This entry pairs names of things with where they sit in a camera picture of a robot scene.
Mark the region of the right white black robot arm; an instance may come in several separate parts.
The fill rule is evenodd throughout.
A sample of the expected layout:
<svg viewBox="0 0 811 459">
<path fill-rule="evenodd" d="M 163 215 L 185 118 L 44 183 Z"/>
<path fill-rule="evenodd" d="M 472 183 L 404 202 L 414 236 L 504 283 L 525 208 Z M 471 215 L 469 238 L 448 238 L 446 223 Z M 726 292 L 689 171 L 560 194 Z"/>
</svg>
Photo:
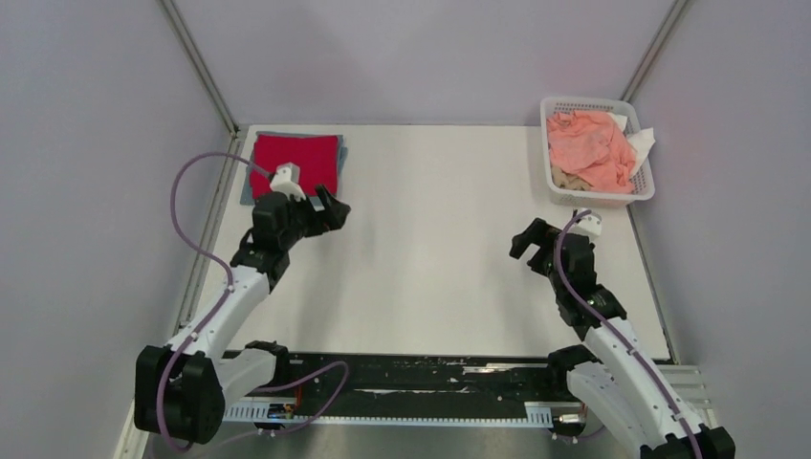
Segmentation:
<svg viewBox="0 0 811 459">
<path fill-rule="evenodd" d="M 581 341 L 550 354 L 548 390 L 582 402 L 632 458 L 733 458 L 728 430 L 708 426 L 677 393 L 619 299 L 599 283 L 593 240 L 601 223 L 582 209 L 561 229 L 536 218 L 512 239 L 515 259 L 537 246 L 527 265 L 549 281 L 563 322 Z"/>
</svg>

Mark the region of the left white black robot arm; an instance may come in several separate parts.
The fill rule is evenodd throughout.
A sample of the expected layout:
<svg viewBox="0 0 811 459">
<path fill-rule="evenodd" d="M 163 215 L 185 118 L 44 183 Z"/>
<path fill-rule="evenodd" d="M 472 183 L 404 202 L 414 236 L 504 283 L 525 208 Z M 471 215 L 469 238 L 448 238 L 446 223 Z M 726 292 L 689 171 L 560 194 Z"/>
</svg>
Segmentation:
<svg viewBox="0 0 811 459">
<path fill-rule="evenodd" d="M 261 387 L 284 394 L 293 381 L 281 362 L 286 347 L 253 341 L 232 359 L 225 354 L 252 311 L 270 296 L 302 239 L 340 230 L 351 207 L 325 186 L 321 206 L 279 191 L 260 196 L 223 279 L 222 293 L 166 344 L 147 345 L 136 359 L 134 425 L 187 449 L 209 442 L 226 411 Z"/>
</svg>

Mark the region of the beige t shirt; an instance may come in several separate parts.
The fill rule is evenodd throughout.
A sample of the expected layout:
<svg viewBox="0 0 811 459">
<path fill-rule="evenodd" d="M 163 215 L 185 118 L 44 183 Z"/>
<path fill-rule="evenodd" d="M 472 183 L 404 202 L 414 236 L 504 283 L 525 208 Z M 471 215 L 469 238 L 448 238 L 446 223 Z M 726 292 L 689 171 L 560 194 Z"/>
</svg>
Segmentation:
<svg viewBox="0 0 811 459">
<path fill-rule="evenodd" d="M 557 166 L 551 168 L 551 176 L 553 184 L 565 190 L 571 191 L 590 191 L 591 185 L 588 184 L 581 177 L 573 174 L 568 174 Z"/>
</svg>

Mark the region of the peach pink t shirt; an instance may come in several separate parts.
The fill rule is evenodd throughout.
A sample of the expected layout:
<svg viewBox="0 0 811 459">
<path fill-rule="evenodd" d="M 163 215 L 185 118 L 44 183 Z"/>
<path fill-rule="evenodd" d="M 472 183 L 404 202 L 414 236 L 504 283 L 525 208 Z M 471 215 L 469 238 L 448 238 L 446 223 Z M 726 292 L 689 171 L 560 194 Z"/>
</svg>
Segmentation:
<svg viewBox="0 0 811 459">
<path fill-rule="evenodd" d="M 552 164 L 598 191 L 628 193 L 635 152 L 605 112 L 573 112 L 550 119 Z"/>
</svg>

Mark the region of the white plastic laundry basket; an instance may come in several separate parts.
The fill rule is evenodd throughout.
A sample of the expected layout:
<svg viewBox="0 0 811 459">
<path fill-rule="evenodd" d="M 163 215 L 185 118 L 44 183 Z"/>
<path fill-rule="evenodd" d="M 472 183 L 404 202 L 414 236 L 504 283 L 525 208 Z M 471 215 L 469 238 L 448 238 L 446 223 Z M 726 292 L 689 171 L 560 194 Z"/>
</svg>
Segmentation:
<svg viewBox="0 0 811 459">
<path fill-rule="evenodd" d="M 622 208 L 635 201 L 645 201 L 653 197 L 655 186 L 647 158 L 638 160 L 637 169 L 628 177 L 632 189 L 628 193 L 565 189 L 555 184 L 550 143 L 550 119 L 558 114 L 570 115 L 573 112 L 605 112 L 612 122 L 621 127 L 623 137 L 638 136 L 643 129 L 636 111 L 631 104 L 606 98 L 548 97 L 539 107 L 541 114 L 541 154 L 544 165 L 544 178 L 552 203 L 572 207 Z"/>
</svg>

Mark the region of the white t shirt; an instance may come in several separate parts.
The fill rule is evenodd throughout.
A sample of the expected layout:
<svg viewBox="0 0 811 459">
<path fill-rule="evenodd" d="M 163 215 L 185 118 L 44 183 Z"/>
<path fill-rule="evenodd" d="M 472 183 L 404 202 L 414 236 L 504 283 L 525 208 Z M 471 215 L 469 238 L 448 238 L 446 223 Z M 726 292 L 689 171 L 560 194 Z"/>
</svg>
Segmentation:
<svg viewBox="0 0 811 459">
<path fill-rule="evenodd" d="M 608 112 L 607 115 L 614 120 L 618 127 L 624 131 L 628 127 L 628 117 Z M 630 175 L 635 175 L 643 163 L 647 160 L 647 156 L 656 143 L 654 129 L 652 127 L 645 128 L 639 132 L 631 135 L 626 135 L 626 140 L 635 152 L 635 164 L 631 169 Z"/>
</svg>

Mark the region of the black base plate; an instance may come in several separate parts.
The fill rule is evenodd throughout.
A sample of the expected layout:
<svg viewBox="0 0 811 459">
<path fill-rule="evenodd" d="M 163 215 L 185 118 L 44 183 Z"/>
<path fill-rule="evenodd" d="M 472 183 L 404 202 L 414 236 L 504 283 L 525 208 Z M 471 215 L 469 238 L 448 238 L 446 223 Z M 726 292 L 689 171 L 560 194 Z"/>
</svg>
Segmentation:
<svg viewBox="0 0 811 459">
<path fill-rule="evenodd" d="M 545 357 L 294 352 L 271 384 L 296 415 L 518 418 L 524 406 L 585 415 Z"/>
</svg>

